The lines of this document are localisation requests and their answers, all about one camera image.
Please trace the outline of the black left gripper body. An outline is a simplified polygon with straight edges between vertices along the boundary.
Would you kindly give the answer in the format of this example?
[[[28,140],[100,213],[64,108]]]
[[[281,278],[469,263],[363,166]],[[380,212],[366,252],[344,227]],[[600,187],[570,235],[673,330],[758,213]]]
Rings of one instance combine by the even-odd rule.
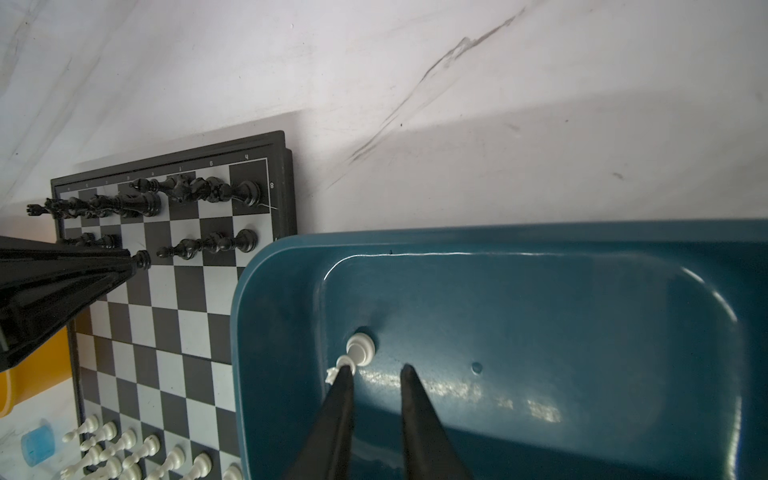
[[[125,249],[1,238],[1,370],[16,367],[135,275]]]

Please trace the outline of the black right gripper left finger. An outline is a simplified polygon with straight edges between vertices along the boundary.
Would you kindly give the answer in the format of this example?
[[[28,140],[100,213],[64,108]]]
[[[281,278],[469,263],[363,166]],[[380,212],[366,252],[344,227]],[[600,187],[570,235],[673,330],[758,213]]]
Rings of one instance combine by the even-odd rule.
[[[354,430],[354,378],[343,366],[284,479],[347,479]]]

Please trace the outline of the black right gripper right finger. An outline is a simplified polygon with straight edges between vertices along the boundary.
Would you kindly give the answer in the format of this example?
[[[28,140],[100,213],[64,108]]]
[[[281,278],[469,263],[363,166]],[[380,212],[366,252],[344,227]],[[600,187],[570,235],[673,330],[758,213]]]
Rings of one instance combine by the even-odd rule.
[[[410,364],[400,373],[403,457],[407,479],[472,479]]]

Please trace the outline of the white chess king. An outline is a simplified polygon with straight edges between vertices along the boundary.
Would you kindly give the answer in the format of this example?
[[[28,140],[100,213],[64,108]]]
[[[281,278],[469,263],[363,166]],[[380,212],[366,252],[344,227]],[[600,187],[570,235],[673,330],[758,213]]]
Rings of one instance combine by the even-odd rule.
[[[326,370],[325,383],[332,385],[343,367],[349,367],[352,375],[355,375],[359,367],[366,367],[372,362],[375,354],[373,339],[365,333],[355,333],[346,343],[346,353],[339,356],[335,365]]]

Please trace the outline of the black chess queen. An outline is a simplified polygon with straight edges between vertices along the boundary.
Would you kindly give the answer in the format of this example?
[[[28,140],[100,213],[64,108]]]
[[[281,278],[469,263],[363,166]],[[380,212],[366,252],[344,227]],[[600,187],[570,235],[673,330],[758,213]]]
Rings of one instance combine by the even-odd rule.
[[[120,193],[115,196],[95,195],[89,200],[89,205],[96,211],[152,217],[160,212],[162,201],[156,193]]]

